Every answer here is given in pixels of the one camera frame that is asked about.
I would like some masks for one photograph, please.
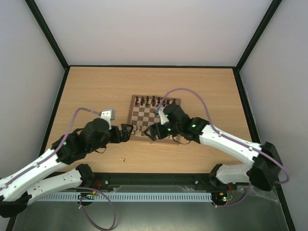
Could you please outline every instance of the wooden tabletop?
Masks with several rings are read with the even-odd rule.
[[[225,132],[250,141],[240,96],[232,69],[71,67],[54,120],[47,147],[65,134],[75,110],[115,109],[112,125],[127,123],[134,94],[161,95],[179,87],[190,88],[205,100],[214,124]],[[199,100],[189,92],[177,91],[181,107],[190,117],[207,119]],[[96,115],[81,111],[73,129],[83,128]],[[117,173],[209,173],[215,164],[238,164],[234,157],[197,143],[189,145],[150,144],[128,141],[108,144],[103,154],[91,153],[65,169],[89,164],[94,172]]]

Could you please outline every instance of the gray floor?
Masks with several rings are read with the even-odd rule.
[[[240,205],[214,208],[210,203],[115,203],[115,231],[287,231],[281,206],[250,195]],[[108,203],[86,209],[100,226],[113,220]],[[14,231],[96,231],[74,202],[36,202],[20,214]]]

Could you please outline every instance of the black metal frame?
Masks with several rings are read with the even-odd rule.
[[[43,33],[45,34],[48,42],[50,43],[52,49],[54,50],[55,54],[57,55],[59,61],[61,62],[65,73],[64,77],[58,92],[58,96],[52,111],[52,115],[48,124],[48,128],[46,130],[46,134],[44,137],[44,141],[40,150],[40,154],[45,151],[47,141],[51,132],[51,128],[53,125],[53,121],[55,119],[57,109],[60,103],[60,99],[64,90],[64,86],[66,83],[66,79],[70,70],[71,66],[92,66],[92,67],[157,67],[157,68],[232,68],[235,81],[237,84],[237,88],[239,91],[239,95],[241,98],[241,102],[243,105],[243,110],[245,113],[246,121],[248,124],[249,132],[253,142],[259,142],[259,135],[257,133],[257,128],[255,125],[255,121],[250,109],[250,105],[247,99],[246,92],[244,90],[243,82],[240,76],[240,70],[242,69],[244,63],[246,62],[247,58],[249,57],[250,53],[252,52],[253,48],[255,47],[256,43],[258,42],[259,38],[261,37],[263,31],[265,30],[266,26],[270,22],[271,18],[273,17],[274,13],[276,12],[277,8],[279,7],[282,0],[273,0],[271,5],[269,6],[267,12],[265,13],[262,21],[260,22],[258,28],[256,29],[254,35],[252,36],[247,48],[245,49],[244,53],[242,54],[238,64],[236,67],[234,66],[163,66],[163,65],[71,65],[69,66],[67,61],[65,60],[56,40],[54,39],[51,31],[48,28],[46,21],[44,20],[42,14],[39,11],[38,6],[36,5],[34,0],[25,0],[27,5],[29,6],[31,12],[33,13],[35,19],[37,20],[40,28],[42,29]],[[109,181],[113,182],[109,186],[106,186],[106,189],[110,189],[110,187],[120,185],[121,182],[127,184],[131,183],[139,183],[139,185],[172,185],[172,184],[179,184],[182,182],[183,185],[196,187],[195,181],[199,178],[203,178],[205,175],[208,174],[113,174],[113,173],[97,173],[96,177],[99,177],[101,181],[104,182],[104,179],[109,179]],[[279,200],[282,204],[282,209],[285,215],[285,219],[287,221],[287,225],[290,231],[295,231],[295,227],[288,209],[288,205],[286,203],[282,188],[280,185],[276,185],[276,191],[279,197]],[[12,231],[13,226],[15,223],[16,217],[12,217],[10,222],[7,226],[6,231]]]

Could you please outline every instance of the robotic arm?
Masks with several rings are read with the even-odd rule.
[[[261,145],[245,141],[210,125],[207,120],[189,118],[175,103],[159,108],[156,114],[160,116],[160,123],[149,126],[144,132],[151,140],[181,135],[189,141],[218,148],[243,162],[234,166],[216,165],[210,173],[210,183],[214,186],[250,182],[264,191],[272,189],[281,169],[258,151],[266,153],[281,164],[273,144],[266,142]]]
[[[63,136],[38,159],[18,172],[0,179],[0,215],[10,217],[18,214],[27,205],[54,192],[78,186],[89,186],[94,174],[91,168],[84,164],[62,175],[42,179],[85,158],[87,154],[99,148],[106,148],[108,143],[127,142],[133,126],[122,124],[122,130],[119,130],[117,126],[111,125],[114,117],[114,110],[103,111],[100,118],[70,133],[57,153],[54,151],[60,145]]]

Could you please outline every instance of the black frame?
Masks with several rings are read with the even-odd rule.
[[[67,61],[65,60],[65,57],[63,56],[56,40],[54,39],[46,21],[43,18],[43,15],[41,14],[38,6],[36,5],[34,0],[25,0],[25,2],[27,3],[29,9],[31,10],[31,12],[33,13],[35,19],[37,20],[40,28],[42,29],[44,35],[46,36],[46,39],[48,40],[48,42],[50,43],[53,51],[55,52],[56,56],[58,57],[60,63],[62,64],[65,72],[64,72],[64,76],[63,76],[63,80],[61,82],[61,86],[56,98],[56,102],[55,105],[53,107],[52,110],[52,114],[50,117],[50,121],[48,123],[48,127],[46,130],[46,134],[42,143],[42,147],[40,150],[40,155],[42,153],[44,153],[46,145],[47,145],[47,141],[51,132],[51,128],[57,113],[57,109],[61,100],[61,96],[64,90],[64,86],[67,80],[67,76],[70,70],[71,66],[103,66],[103,67],[160,67],[160,68],[232,68],[233,73],[234,73],[234,77],[235,77],[235,81],[237,84],[237,88],[239,91],[239,95],[241,98],[241,102],[242,102],[242,106],[243,106],[243,110],[244,110],[244,114],[246,117],[246,121],[247,121],[247,125],[249,128],[249,132],[250,132],[250,136],[253,142],[258,142],[260,143],[260,138],[257,132],[257,128],[256,128],[256,124],[250,109],[250,105],[247,99],[247,95],[244,89],[244,85],[242,82],[242,78],[240,76],[240,70],[242,69],[243,65],[245,64],[245,62],[247,61],[250,53],[252,52],[253,48],[255,47],[255,45],[257,44],[259,38],[261,37],[263,31],[265,30],[266,26],[268,25],[268,23],[270,22],[271,18],[273,17],[273,15],[275,14],[277,8],[279,7],[280,3],[282,2],[282,0],[272,0],[272,3],[270,4],[267,12],[265,13],[264,17],[262,18],[258,28],[256,29],[254,35],[252,36],[250,42],[247,45],[247,48],[245,49],[244,53],[242,54],[237,66],[163,66],[163,65],[69,65],[67,63]],[[109,174],[109,173],[98,173],[98,175],[101,175],[103,177],[114,177],[115,179],[119,179],[119,176],[123,175],[125,173],[122,174]],[[149,184],[151,184],[151,182],[153,181],[153,177],[160,177],[160,176],[165,176],[164,178],[162,178],[163,180],[161,180],[161,184],[165,185],[166,182],[168,182],[168,184],[172,184],[172,182],[170,181],[170,179],[176,177],[176,182],[182,181],[183,184],[189,184],[191,186],[193,186],[194,181],[196,179],[198,179],[199,176],[202,176],[204,174],[125,174],[127,176],[127,178],[130,181],[138,181],[139,179],[139,183],[142,184],[145,181],[148,181]],[[290,211],[288,209],[288,205],[286,203],[281,185],[275,185],[279,200],[282,204],[282,209],[284,212],[284,216],[288,225],[288,228],[290,231],[295,231],[295,226],[294,223],[292,221],[292,217],[290,214]],[[6,231],[12,231],[14,224],[15,224],[15,220],[16,217],[12,217],[10,218],[9,224],[7,226]]]

